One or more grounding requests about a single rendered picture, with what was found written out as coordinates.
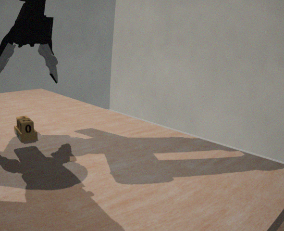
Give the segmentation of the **brown wooden tray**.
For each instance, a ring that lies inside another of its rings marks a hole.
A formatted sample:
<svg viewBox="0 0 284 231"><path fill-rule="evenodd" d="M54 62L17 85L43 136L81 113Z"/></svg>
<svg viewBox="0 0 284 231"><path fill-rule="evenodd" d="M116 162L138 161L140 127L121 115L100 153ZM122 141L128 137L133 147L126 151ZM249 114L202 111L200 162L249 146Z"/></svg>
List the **brown wooden tray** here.
<svg viewBox="0 0 284 231"><path fill-rule="evenodd" d="M31 141L31 140L38 140L37 138L37 131L34 129L34 132L29 133L21 133L17 126L14 126L14 132L20 141Z"/></svg>

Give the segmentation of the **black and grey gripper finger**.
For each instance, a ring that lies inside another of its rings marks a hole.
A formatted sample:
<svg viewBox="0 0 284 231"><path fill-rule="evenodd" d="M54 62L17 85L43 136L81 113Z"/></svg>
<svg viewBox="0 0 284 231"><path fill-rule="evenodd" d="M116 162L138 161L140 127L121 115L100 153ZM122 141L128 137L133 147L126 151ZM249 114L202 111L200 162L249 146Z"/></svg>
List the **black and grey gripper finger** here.
<svg viewBox="0 0 284 231"><path fill-rule="evenodd" d="M52 41L48 44L39 45L38 53L44 57L46 66L49 68L50 76L53 78L55 83L58 83L57 67L55 66L58 64L58 60L52 51Z"/></svg>
<svg viewBox="0 0 284 231"><path fill-rule="evenodd" d="M13 40L14 29L11 28L9 33L3 38L0 44L0 73L5 68L9 58L14 53L15 44Z"/></svg>

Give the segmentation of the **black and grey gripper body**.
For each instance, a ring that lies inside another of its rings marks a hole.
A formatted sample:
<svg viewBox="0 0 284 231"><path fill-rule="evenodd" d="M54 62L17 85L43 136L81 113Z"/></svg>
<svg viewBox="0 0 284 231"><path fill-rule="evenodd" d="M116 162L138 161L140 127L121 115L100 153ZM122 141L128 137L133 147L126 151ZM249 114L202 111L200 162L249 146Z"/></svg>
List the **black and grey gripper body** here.
<svg viewBox="0 0 284 231"><path fill-rule="evenodd" d="M26 44L34 47L34 44L41 45L51 42L53 17L44 15L46 0L20 1L25 1L24 13L12 27L14 43L20 48Z"/></svg>

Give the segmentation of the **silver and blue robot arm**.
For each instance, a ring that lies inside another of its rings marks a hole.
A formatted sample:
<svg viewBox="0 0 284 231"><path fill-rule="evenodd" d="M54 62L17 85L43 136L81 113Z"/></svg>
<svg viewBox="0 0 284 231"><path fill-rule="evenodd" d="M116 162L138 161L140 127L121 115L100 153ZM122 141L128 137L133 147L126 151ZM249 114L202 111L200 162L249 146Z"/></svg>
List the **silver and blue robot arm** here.
<svg viewBox="0 0 284 231"><path fill-rule="evenodd" d="M21 17L23 16L23 13L24 13L24 5L25 5L25 3L22 5L22 8L21 8L21 10L20 10L20 12L19 12L19 14L18 14L16 20L18 20L19 18L21 18Z"/></svg>

